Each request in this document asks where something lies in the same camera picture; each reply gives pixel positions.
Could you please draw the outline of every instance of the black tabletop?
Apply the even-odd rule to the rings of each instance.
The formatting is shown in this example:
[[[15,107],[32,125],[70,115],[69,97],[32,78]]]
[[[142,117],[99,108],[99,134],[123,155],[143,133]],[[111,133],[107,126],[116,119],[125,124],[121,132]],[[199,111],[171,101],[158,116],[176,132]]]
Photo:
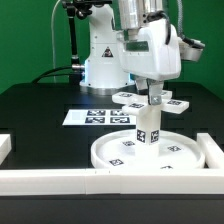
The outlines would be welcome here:
[[[196,139],[209,133],[224,149],[224,102],[195,83],[166,83],[190,102],[181,115],[162,113],[161,129]],[[4,169],[88,168],[98,137],[134,126],[62,126],[69,109],[119,109],[111,96],[69,84],[18,84],[0,95],[0,133],[11,134]],[[0,197],[1,223],[222,223],[222,195],[71,195]]]

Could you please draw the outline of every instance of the label sticker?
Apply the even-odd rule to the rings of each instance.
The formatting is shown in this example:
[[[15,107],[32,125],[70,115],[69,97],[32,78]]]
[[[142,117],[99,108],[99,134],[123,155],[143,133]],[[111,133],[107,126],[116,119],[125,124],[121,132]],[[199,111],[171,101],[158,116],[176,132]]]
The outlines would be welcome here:
[[[132,145],[135,145],[134,142],[132,141],[127,141],[127,142],[122,142],[125,146],[132,146]]]
[[[136,117],[121,109],[69,110],[63,125],[135,125]]]
[[[130,123],[130,118],[129,117],[111,117],[110,123],[128,124]]]
[[[88,110],[87,116],[105,116],[105,110]]]
[[[142,107],[144,107],[144,105],[143,105],[143,104],[138,104],[138,103],[133,103],[133,104],[131,104],[129,107],[133,107],[133,108],[142,108]]]
[[[120,159],[115,159],[115,160],[111,160],[109,161],[113,166],[120,166],[122,164],[124,164]]]
[[[130,93],[122,93],[122,94],[120,94],[119,96],[121,96],[121,97],[131,97],[131,96],[133,96],[133,95],[130,94]]]
[[[87,117],[86,124],[92,124],[92,123],[100,123],[103,124],[105,123],[105,117]]]
[[[181,103],[182,103],[182,102],[180,102],[180,101],[171,100],[171,101],[169,101],[167,104],[171,104],[171,105],[179,106]]]
[[[113,58],[114,57],[109,47],[107,47],[107,49],[104,51],[102,57],[103,58]]]
[[[173,169],[172,166],[164,166],[164,167],[161,167],[161,169]]]
[[[154,131],[151,133],[151,143],[159,141],[159,131]]]
[[[146,133],[144,131],[137,130],[137,140],[145,143]]]
[[[177,151],[180,151],[181,149],[177,146],[171,146],[171,147],[168,147],[168,149],[172,152],[177,152]]]
[[[124,114],[122,110],[111,110],[110,115],[111,116],[128,116],[127,114]]]

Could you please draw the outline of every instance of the green backdrop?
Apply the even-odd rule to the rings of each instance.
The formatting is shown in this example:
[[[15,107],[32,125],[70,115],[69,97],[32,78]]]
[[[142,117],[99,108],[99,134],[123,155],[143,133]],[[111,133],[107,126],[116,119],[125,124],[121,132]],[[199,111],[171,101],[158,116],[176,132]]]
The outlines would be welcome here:
[[[30,82],[53,67],[51,14],[55,3],[56,0],[1,1],[0,92],[13,84]],[[183,4],[185,34],[202,40],[206,49],[200,62],[182,63],[182,74],[177,81],[201,83],[224,99],[224,1],[183,0]],[[176,0],[169,0],[169,13],[176,25]],[[88,20],[76,21],[76,26],[78,51],[83,62],[89,54]],[[61,6],[56,12],[55,34],[57,66],[69,65],[69,29]]]

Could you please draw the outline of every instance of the robot logo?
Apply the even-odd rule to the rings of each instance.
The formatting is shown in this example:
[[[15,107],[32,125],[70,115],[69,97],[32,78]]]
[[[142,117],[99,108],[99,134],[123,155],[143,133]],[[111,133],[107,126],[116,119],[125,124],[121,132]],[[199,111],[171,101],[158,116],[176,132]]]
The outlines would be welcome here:
[[[104,51],[102,57],[103,58],[113,58],[114,57],[109,47],[107,47],[107,49]]]

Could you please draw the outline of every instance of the round platform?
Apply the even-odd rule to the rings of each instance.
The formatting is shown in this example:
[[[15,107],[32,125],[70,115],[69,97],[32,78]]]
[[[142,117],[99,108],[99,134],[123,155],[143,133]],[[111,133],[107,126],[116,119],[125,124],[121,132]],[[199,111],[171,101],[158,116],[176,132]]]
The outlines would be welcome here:
[[[197,142],[172,132],[160,131],[159,156],[136,157],[135,131],[114,132],[97,139],[91,147],[95,168],[194,169],[203,168],[205,156]]]

